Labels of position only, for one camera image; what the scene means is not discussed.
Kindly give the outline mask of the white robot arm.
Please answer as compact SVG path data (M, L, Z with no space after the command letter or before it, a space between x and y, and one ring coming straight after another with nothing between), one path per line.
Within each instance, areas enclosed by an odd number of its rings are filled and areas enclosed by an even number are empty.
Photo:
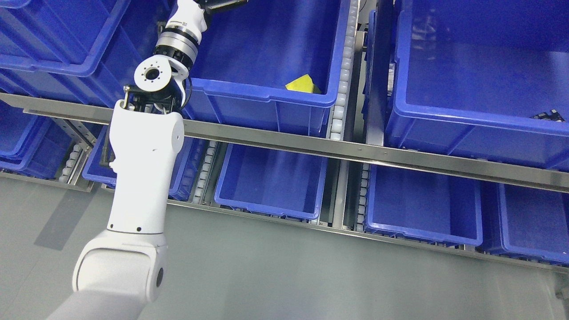
M108 140L116 184L106 229L74 267L73 293L50 320L136 320L162 288L169 184L184 143L181 110L190 71L215 10L212 0L179 0L154 52L134 71L116 102Z

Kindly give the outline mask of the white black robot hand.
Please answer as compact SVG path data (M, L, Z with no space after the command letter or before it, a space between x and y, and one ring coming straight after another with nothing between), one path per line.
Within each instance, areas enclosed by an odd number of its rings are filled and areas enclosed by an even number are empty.
M248 0L196 0L201 9L207 14L217 14L248 4Z

